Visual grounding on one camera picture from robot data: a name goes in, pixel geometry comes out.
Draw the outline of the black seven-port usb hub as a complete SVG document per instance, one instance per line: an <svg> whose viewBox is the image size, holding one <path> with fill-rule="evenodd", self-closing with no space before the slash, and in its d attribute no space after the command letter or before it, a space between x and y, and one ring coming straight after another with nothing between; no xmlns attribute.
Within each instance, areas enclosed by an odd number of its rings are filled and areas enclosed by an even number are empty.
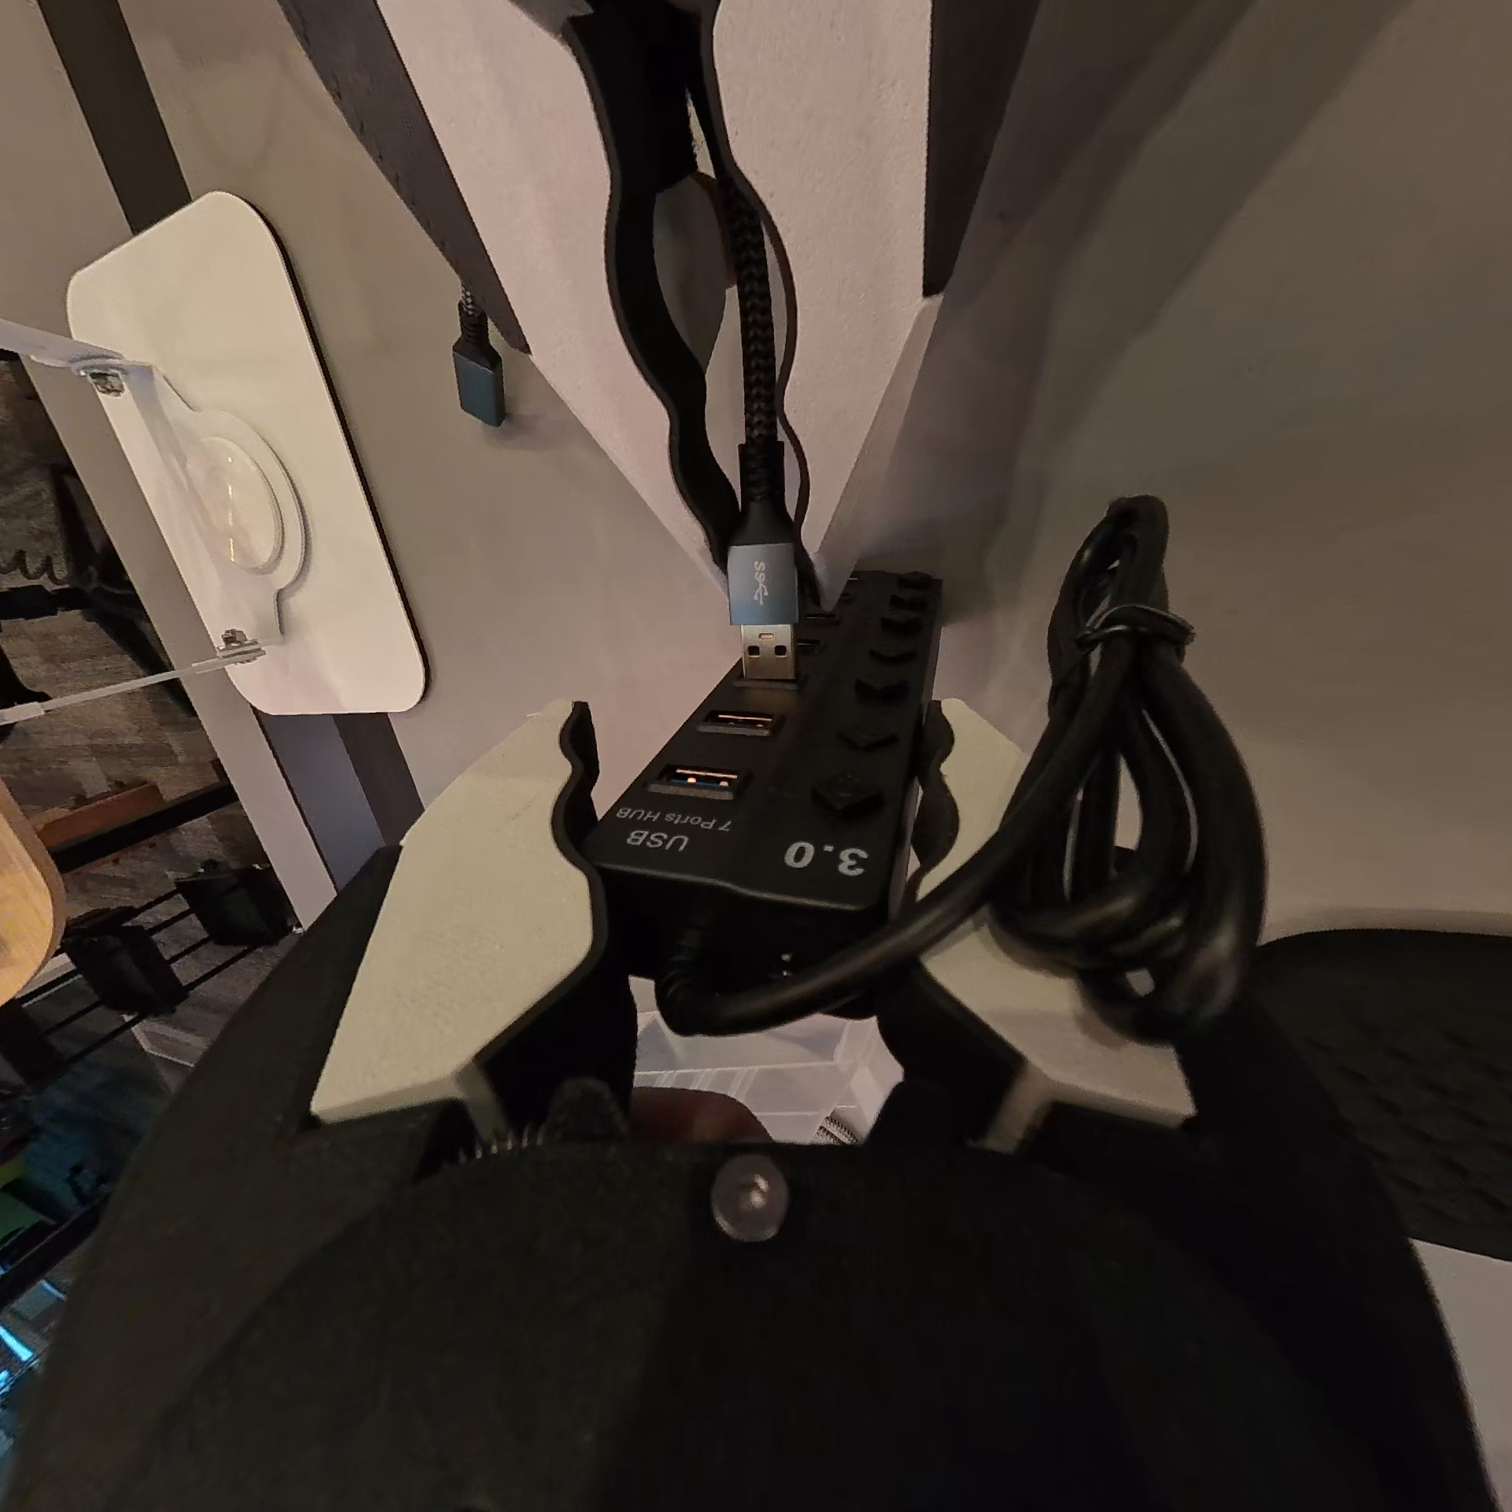
<svg viewBox="0 0 1512 1512"><path fill-rule="evenodd" d="M864 989L736 1009L875 937L907 870L943 586L852 573L799 622L794 679L735 665L623 796L585 856L634 978L681 1036L864 1012Z"/></svg>

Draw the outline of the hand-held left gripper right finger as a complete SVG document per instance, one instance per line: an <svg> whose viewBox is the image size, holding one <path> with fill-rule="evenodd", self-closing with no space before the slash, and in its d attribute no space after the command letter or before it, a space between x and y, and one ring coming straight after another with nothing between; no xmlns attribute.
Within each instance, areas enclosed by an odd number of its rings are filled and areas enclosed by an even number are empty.
<svg viewBox="0 0 1512 1512"><path fill-rule="evenodd" d="M911 899L940 902L997 832L1028 757L958 699L929 710L922 755ZM1012 938L988 908L920 955L877 1009L906 1079L938 1088L972 1144L1028 1149L1062 1109L1186 1124L1177 1057L1105 1023L1073 971Z"/></svg>

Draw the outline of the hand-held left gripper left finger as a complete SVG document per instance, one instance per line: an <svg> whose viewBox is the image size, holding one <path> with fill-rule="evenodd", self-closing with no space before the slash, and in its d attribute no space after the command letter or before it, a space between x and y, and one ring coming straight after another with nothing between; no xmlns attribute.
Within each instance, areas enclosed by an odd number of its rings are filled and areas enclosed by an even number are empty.
<svg viewBox="0 0 1512 1512"><path fill-rule="evenodd" d="M587 704L474 762L400 848L312 1113L459 1106L472 1126L628 1126L637 1012L612 940Z"/></svg>

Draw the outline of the white book stand wooden board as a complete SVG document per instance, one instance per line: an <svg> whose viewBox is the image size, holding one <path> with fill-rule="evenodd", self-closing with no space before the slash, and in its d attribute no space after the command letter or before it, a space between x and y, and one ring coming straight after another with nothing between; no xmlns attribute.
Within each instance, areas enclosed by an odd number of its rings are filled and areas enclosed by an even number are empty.
<svg viewBox="0 0 1512 1512"><path fill-rule="evenodd" d="M175 667L112 694L187 685L195 708L389 715L427 670L373 503L272 227L204 195L70 276L60 314L4 348L70 373L139 487L193 605Z"/></svg>

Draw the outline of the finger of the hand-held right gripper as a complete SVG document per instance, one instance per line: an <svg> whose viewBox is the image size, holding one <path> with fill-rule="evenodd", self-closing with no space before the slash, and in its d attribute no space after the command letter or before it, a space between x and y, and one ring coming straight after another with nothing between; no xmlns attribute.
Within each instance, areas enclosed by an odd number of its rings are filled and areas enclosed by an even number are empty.
<svg viewBox="0 0 1512 1512"><path fill-rule="evenodd" d="M922 290L933 4L720 4L711 56L733 159L787 260L803 542L817 571L850 571L875 546L936 325Z"/></svg>
<svg viewBox="0 0 1512 1512"><path fill-rule="evenodd" d="M612 312L612 172L589 85L546 20L508 2L382 2L380 11L535 368L679 548L713 553L668 458L670 420Z"/></svg>

